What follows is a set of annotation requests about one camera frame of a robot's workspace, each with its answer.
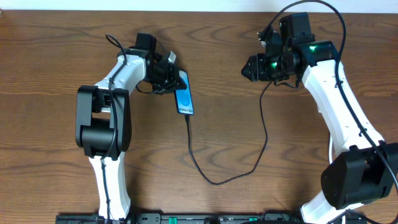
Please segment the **blue Galaxy smartphone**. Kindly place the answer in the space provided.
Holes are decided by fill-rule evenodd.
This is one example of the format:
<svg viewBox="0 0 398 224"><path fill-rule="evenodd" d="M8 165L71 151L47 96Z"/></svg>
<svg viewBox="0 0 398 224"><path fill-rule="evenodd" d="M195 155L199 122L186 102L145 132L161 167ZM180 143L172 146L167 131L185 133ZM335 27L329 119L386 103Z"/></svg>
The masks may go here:
<svg viewBox="0 0 398 224"><path fill-rule="evenodd" d="M179 71L180 78L186 84L186 89L175 90L177 112L180 114L194 115L192 95L187 72Z"/></svg>

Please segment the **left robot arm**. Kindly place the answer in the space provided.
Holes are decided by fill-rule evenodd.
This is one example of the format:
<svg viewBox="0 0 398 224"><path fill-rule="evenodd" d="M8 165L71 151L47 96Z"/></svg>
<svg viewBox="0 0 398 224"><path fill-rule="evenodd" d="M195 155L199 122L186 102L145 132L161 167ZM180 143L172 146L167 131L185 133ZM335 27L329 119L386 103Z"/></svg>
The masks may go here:
<svg viewBox="0 0 398 224"><path fill-rule="evenodd" d="M124 159L132 138L130 96L140 82L151 93L175 96L177 113L193 115L188 74L178 67L176 55L156 51L157 39L138 33L133 46L123 47L112 35L106 39L120 51L114 68L94 85L82 85L76 96L75 141L94 169L99 193L96 223L132 221Z"/></svg>

